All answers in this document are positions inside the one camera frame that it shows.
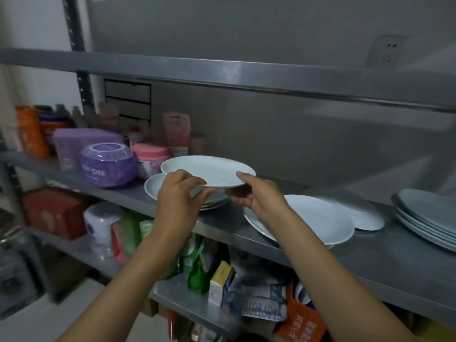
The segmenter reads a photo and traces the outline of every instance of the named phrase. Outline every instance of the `forearm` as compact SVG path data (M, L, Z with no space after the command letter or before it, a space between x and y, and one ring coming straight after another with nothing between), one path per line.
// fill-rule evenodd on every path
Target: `forearm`
M60 337L58 342L123 342L138 313L172 258L162 235L153 232L140 244L122 272Z
M347 271L294 212L272 226L337 342L415 341L407 328Z

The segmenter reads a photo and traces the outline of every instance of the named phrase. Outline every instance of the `red box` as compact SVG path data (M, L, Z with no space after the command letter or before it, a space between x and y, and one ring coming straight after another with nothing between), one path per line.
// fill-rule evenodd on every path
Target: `red box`
M287 288L288 316L277 330L277 335L289 342L320 342L326 325L316 310L294 299L295 286L291 283Z
M95 202L89 195L56 187L27 192L22 198L31 227L68 240L86 233L83 213Z

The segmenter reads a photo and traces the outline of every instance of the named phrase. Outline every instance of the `purple container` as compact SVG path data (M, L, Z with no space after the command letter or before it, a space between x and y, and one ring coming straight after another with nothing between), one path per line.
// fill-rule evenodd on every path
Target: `purple container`
M98 128L58 128L52 137L56 146L60 169L81 169L81 151L97 143L123 143L124 136Z
M125 144L88 145L81 152L81 163L86 180L100 187L120 186L136 177L136 160Z

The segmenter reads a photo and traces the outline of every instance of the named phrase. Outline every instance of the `power outlet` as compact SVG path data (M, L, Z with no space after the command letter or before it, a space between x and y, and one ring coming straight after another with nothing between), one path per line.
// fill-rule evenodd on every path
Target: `power outlet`
M406 36L379 36L372 45L367 67L395 68L402 55Z

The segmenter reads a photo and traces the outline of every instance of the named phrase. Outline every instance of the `shelf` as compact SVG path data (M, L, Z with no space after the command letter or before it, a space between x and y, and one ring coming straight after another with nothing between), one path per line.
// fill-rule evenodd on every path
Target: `shelf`
M56 159L34 159L23 153L2 152L0 162L9 163L82 192L154 216L157 202L142 181L104 190L87 183L79 172L60 171ZM285 194L301 194L304 186L277 181ZM391 206L376 204L388 222L380 231L356 231L331 249L334 256L378 299L456 327L456 254L413 234L394 219ZM278 244L254 230L233 204L201 212L193 229L197 234L221 241L260 257L290 266Z
M109 278L117 276L124 267L123 263L115 259L101 260L98 258L90 248L90 236L88 235L69 241L35 228L27 228L27 230L40 240L99 270ZM158 281L152 288L149 297L164 307L174 310L232 341L245 331L242 319L230 316L220 307L210 304L207 294L199 295L190 291L187 287L186 274L180 274L166 281Z
M456 76L426 71L15 48L0 48L0 63L408 108L456 108Z

